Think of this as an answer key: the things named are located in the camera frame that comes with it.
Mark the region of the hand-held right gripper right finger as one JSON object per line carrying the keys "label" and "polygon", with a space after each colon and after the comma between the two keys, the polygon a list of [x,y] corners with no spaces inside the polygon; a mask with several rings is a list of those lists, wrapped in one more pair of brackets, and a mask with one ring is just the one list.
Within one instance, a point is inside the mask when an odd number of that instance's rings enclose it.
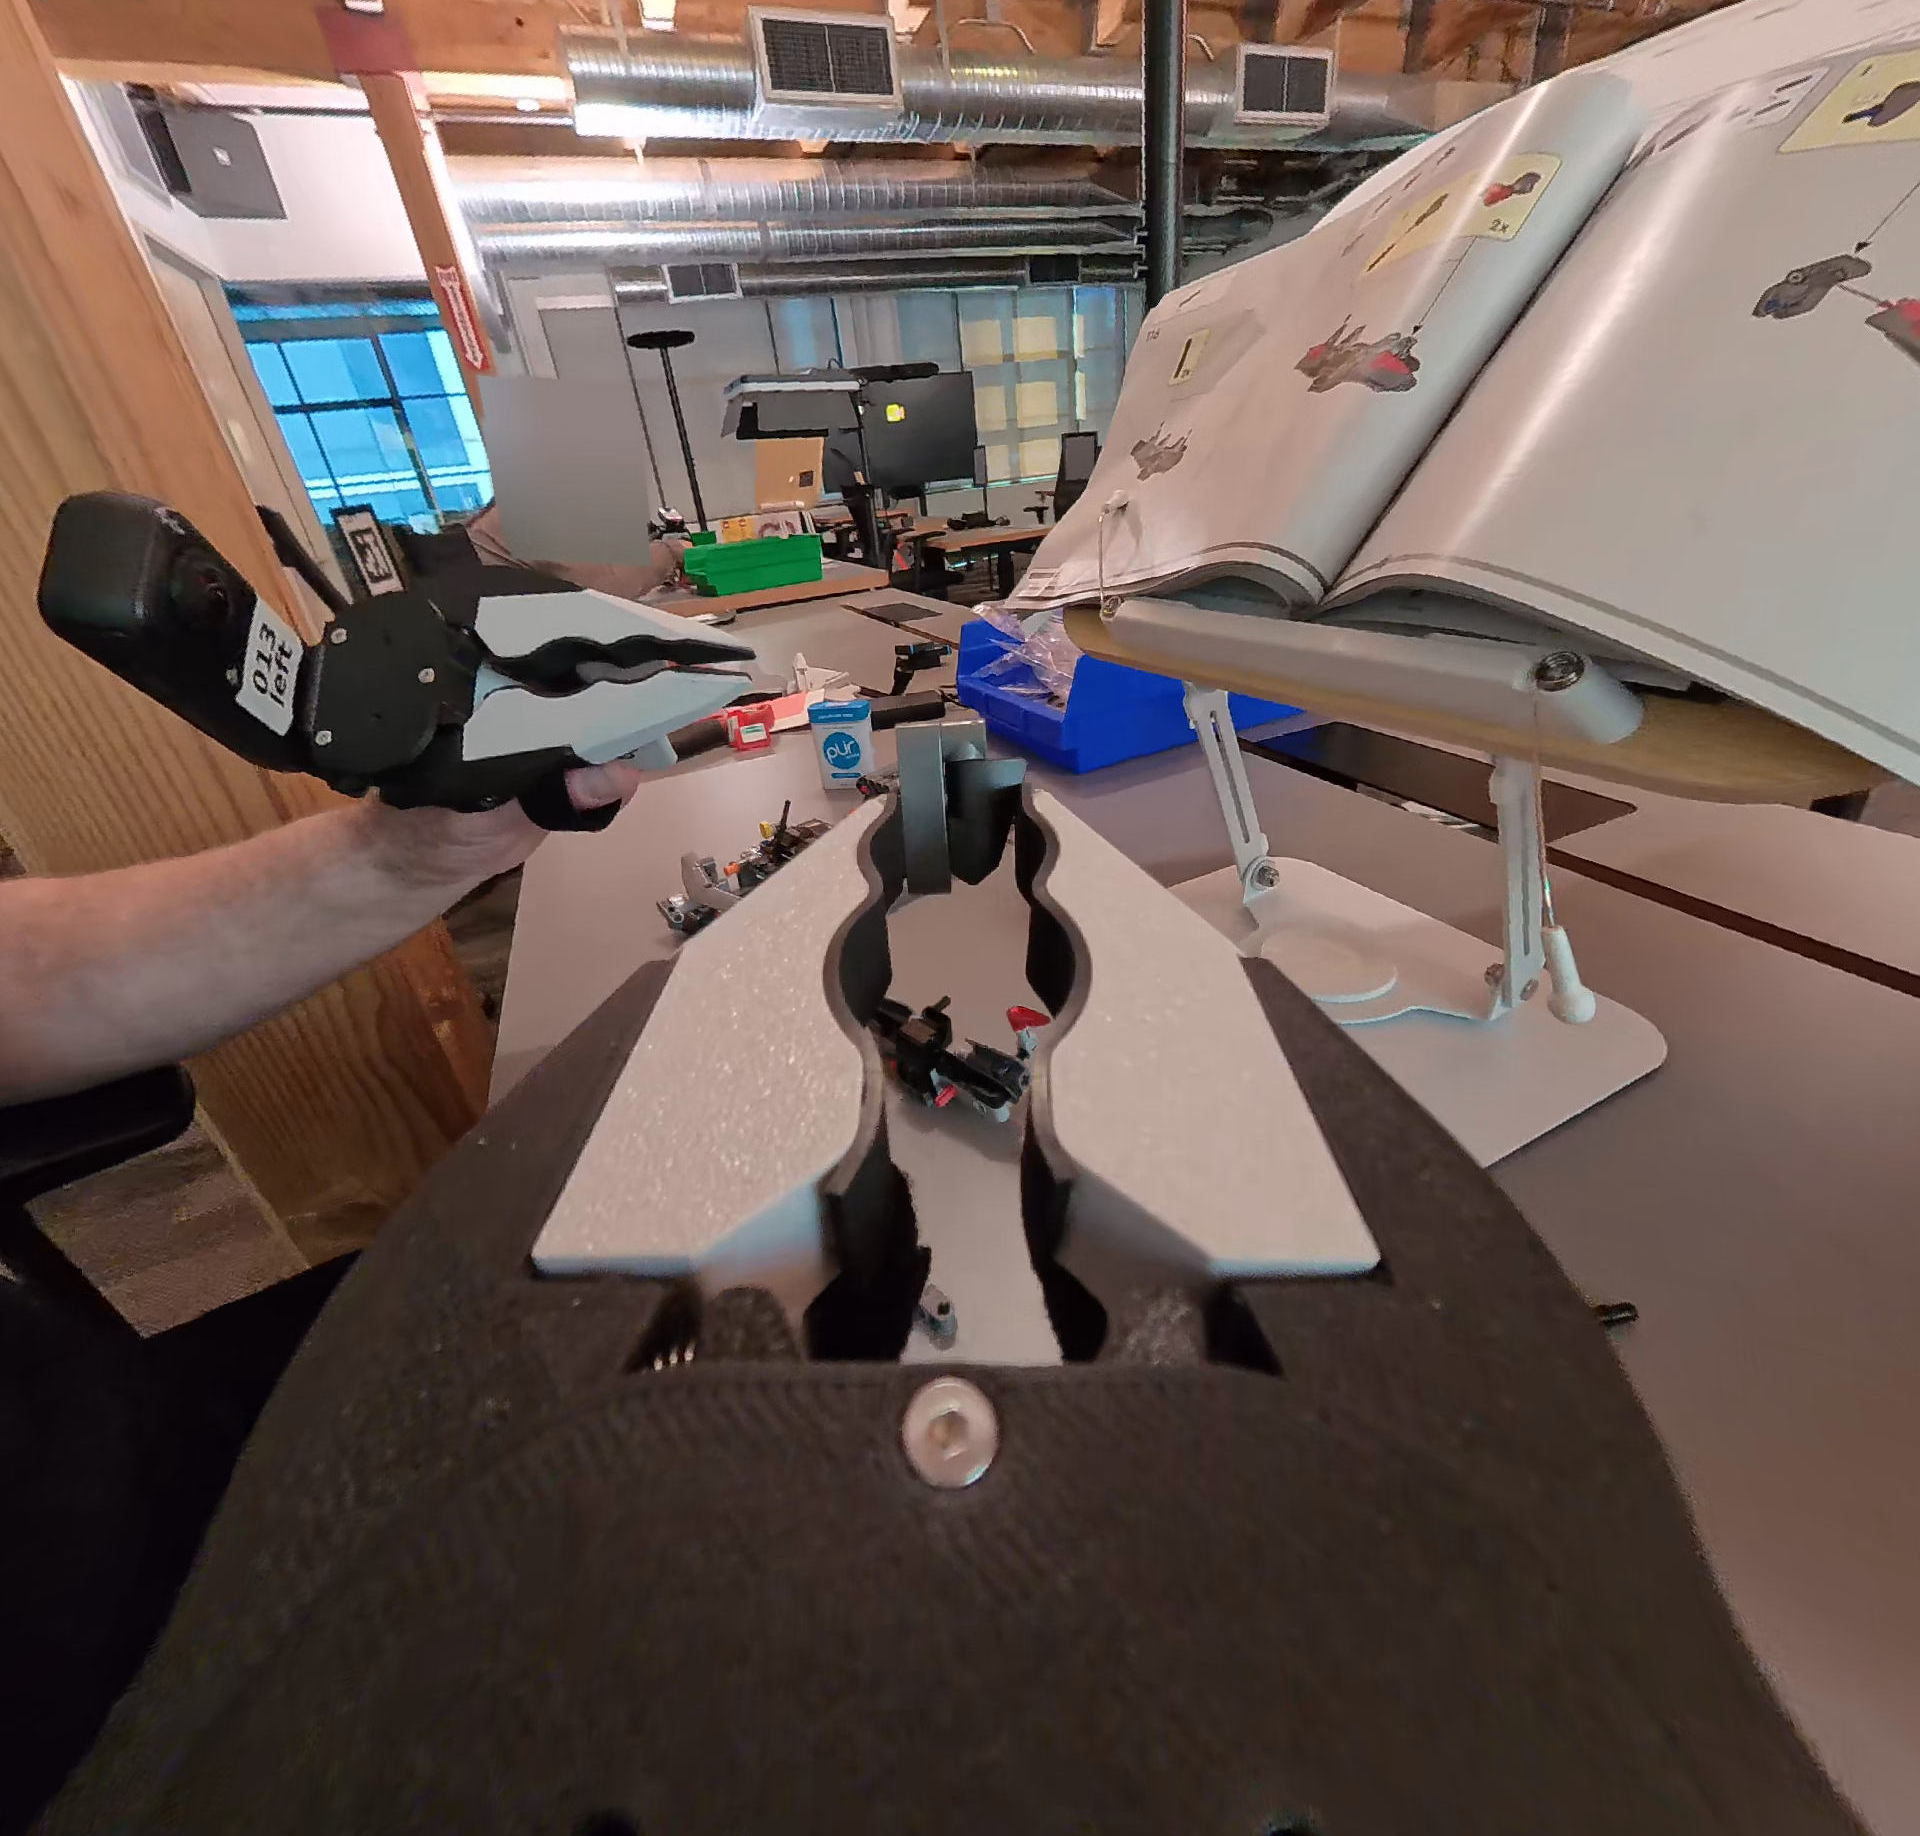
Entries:
{"label": "hand-held right gripper right finger", "polygon": [[1025,976],[1048,1011],[1021,1223],[1068,1364],[1125,1317],[1382,1272],[1382,1252],[1261,994],[1280,984],[1053,793],[1019,810]]}

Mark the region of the small black lego assembly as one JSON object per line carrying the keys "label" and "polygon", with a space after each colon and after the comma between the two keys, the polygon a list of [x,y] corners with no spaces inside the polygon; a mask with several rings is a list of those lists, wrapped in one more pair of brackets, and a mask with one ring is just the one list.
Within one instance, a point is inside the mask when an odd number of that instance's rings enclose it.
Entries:
{"label": "small black lego assembly", "polygon": [[922,1007],[882,997],[869,1019],[882,1063],[903,1092],[926,1107],[968,1105],[1005,1123],[1031,1086],[1040,1034],[1053,1018],[1031,1004],[1012,1004],[1005,1011],[1009,1046],[996,1047],[956,1032],[949,1002],[948,994]]}

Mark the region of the dark grey lego panel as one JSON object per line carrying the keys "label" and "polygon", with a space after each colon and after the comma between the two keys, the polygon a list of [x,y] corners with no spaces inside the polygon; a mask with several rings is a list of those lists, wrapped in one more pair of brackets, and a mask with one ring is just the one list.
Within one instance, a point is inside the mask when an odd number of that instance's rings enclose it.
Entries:
{"label": "dark grey lego panel", "polygon": [[981,885],[1021,811],[1025,763],[991,753],[980,715],[906,725],[897,736],[904,892],[930,897]]}

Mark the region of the person's left forearm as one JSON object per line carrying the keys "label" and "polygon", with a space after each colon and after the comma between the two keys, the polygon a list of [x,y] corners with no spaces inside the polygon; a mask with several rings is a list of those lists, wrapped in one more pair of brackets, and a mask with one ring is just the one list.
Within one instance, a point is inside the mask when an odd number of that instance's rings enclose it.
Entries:
{"label": "person's left forearm", "polygon": [[3,1102],[180,1064],[438,919],[463,883],[358,806],[192,857],[3,885]]}

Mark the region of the scattered loose lego pieces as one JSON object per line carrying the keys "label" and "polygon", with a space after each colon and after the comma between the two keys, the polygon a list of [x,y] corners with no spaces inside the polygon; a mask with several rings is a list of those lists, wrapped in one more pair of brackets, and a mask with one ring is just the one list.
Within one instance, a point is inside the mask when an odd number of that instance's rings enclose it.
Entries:
{"label": "scattered loose lego pieces", "polygon": [[[1591,1313],[1604,1328],[1617,1331],[1640,1319],[1640,1308],[1628,1301],[1591,1302]],[[959,1337],[953,1302],[936,1283],[929,1282],[916,1302],[916,1332],[934,1350],[949,1350]]]}

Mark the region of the lego instruction book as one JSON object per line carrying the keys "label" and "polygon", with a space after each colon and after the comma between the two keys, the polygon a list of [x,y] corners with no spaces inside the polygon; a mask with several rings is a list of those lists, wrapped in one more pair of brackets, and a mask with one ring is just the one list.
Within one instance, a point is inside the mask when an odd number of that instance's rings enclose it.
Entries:
{"label": "lego instruction book", "polygon": [[1720,799],[1916,781],[1916,0],[1746,0],[1152,308],[1012,612]]}

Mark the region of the person's left hand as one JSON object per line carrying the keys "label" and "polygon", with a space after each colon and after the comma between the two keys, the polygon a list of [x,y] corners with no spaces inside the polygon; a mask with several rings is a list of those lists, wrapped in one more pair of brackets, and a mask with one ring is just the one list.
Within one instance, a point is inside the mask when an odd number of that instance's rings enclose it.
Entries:
{"label": "person's left hand", "polygon": [[421,889],[467,893],[523,864],[551,833],[595,833],[612,824],[642,785],[629,761],[571,766],[543,793],[547,810],[525,811],[522,801],[488,811],[393,810],[374,806],[371,823],[379,857]]}

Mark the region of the wooden top desk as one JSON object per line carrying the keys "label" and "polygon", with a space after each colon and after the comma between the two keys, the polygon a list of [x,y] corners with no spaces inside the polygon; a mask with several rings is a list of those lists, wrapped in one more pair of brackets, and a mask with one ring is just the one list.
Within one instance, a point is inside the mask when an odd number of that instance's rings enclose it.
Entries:
{"label": "wooden top desk", "polygon": [[865,563],[823,560],[823,577],[818,580],[790,582],[780,588],[750,590],[726,597],[702,596],[693,588],[668,588],[651,591],[645,604],[671,612],[682,620],[721,620],[745,615],[766,606],[793,606],[801,603],[842,599],[891,588],[887,570]]}

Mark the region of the window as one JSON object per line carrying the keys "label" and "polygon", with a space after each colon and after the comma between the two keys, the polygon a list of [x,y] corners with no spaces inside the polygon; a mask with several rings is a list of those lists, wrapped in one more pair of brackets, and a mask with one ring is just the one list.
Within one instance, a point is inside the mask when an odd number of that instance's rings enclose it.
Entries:
{"label": "window", "polygon": [[493,503],[493,472],[426,289],[229,284],[227,308],[323,528],[342,510],[434,531]]}

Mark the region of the black floor lamp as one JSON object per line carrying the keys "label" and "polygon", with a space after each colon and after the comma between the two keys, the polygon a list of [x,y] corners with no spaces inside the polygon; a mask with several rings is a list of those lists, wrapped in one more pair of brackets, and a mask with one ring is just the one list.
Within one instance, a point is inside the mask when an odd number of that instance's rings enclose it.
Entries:
{"label": "black floor lamp", "polygon": [[691,348],[694,342],[694,335],[687,329],[650,329],[650,332],[633,332],[627,337],[630,349],[651,351],[660,360],[660,372],[667,388],[667,399],[671,405],[671,413],[675,419],[675,435],[682,452],[682,462],[689,479],[691,502],[694,510],[694,520],[702,531],[710,531],[708,523],[708,503],[702,491],[702,479],[696,472],[696,461],[693,456],[691,445],[691,429],[685,409],[685,400],[680,395],[680,384],[675,375],[675,353]]}

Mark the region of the black silver softbox light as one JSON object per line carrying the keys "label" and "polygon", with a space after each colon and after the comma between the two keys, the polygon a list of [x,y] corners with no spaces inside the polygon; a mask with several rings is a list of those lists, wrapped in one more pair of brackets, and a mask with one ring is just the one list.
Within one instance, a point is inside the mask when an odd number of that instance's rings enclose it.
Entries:
{"label": "black silver softbox light", "polygon": [[855,431],[869,378],[847,368],[742,372],[724,388],[722,438],[829,438]]}

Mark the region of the clear plastic bags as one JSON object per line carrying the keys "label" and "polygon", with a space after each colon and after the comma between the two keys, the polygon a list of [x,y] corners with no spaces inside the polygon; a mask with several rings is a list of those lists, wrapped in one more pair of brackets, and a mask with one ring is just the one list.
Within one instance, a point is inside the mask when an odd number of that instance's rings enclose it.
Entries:
{"label": "clear plastic bags", "polygon": [[981,606],[965,630],[959,680],[1066,712],[1082,656],[1061,606],[996,603]]}

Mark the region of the black office chair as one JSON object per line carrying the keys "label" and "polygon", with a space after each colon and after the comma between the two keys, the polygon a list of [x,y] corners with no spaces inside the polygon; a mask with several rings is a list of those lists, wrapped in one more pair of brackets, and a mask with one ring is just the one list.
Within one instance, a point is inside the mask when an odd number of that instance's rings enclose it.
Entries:
{"label": "black office chair", "polygon": [[196,1118],[196,1086],[180,1067],[146,1069],[107,1084],[3,1107],[3,1262],[31,1282],[78,1274],[50,1247],[31,1201],[172,1145]]}

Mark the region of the silver ventilation duct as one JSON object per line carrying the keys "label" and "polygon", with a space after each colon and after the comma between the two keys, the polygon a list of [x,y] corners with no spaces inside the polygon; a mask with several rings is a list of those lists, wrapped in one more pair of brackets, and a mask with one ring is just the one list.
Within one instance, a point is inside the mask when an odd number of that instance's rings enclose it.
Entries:
{"label": "silver ventilation duct", "polygon": [[457,158],[451,193],[493,269],[1105,253],[1140,229],[1129,194],[1057,167]]}
{"label": "silver ventilation duct", "polygon": [[[562,36],[573,117],[585,138],[827,143],[1135,143],[1142,68],[1110,55],[1033,58],[899,44],[899,110],[762,106],[750,31],[742,38]],[[1232,119],[1236,47],[1185,72],[1185,142],[1199,147],[1405,143],[1431,133],[1433,88],[1336,68],[1327,129]]]}

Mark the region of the black wall speaker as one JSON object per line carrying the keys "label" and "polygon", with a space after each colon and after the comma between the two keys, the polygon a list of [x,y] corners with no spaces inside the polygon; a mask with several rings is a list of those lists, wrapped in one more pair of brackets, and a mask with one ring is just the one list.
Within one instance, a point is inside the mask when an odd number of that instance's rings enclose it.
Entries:
{"label": "black wall speaker", "polygon": [[145,126],[172,200],[205,218],[285,220],[254,122],[205,106],[158,103]]}

